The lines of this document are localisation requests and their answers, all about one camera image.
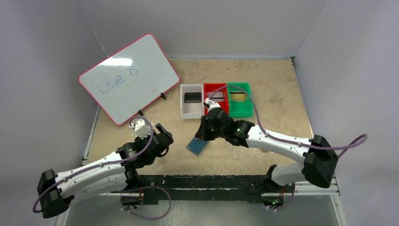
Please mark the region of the blue card holder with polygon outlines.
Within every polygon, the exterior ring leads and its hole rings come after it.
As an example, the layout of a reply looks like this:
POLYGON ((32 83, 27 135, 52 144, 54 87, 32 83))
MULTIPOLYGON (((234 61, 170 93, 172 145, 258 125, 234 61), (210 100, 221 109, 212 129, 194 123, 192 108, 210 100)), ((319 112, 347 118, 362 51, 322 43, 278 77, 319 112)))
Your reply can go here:
POLYGON ((194 155, 199 155, 202 150, 206 147, 208 144, 208 141, 203 141, 198 138, 193 138, 188 145, 186 146, 186 149, 189 150, 191 153, 194 155))

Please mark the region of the silver card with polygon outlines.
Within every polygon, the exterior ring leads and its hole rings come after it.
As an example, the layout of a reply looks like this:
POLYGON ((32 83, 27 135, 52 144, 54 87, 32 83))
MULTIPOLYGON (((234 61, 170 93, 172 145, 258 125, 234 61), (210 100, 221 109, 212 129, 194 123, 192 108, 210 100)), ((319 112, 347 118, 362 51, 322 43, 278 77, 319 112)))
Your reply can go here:
POLYGON ((225 95, 223 92, 207 92, 207 98, 215 102, 223 102, 225 100, 225 95))

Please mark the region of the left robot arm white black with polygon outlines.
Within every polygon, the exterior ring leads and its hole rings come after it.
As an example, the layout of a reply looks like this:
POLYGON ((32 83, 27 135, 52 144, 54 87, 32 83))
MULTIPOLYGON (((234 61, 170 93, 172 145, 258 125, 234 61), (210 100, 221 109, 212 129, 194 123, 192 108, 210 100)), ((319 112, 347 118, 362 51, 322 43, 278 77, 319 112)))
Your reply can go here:
POLYGON ((161 124, 156 124, 155 128, 157 131, 147 125, 137 125, 134 129, 137 137, 133 142, 125 143, 98 161, 65 172, 56 173, 52 169, 42 172, 33 212, 52 218, 68 210, 72 202, 89 195, 142 190, 151 185, 139 177, 137 169, 165 156, 174 142, 172 134, 161 124))

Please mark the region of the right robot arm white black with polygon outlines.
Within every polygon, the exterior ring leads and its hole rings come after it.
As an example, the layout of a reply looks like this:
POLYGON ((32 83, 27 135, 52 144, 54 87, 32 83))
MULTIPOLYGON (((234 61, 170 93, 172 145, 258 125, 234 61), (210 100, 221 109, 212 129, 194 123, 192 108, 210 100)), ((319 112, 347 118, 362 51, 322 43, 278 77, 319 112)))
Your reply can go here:
POLYGON ((221 108, 213 108, 201 117, 195 138, 203 141, 223 138, 234 146, 267 150, 294 160, 289 165, 269 168, 266 178, 279 186, 308 181, 329 188, 338 162, 337 154, 322 136, 308 139, 262 131, 252 122, 234 120, 221 108))

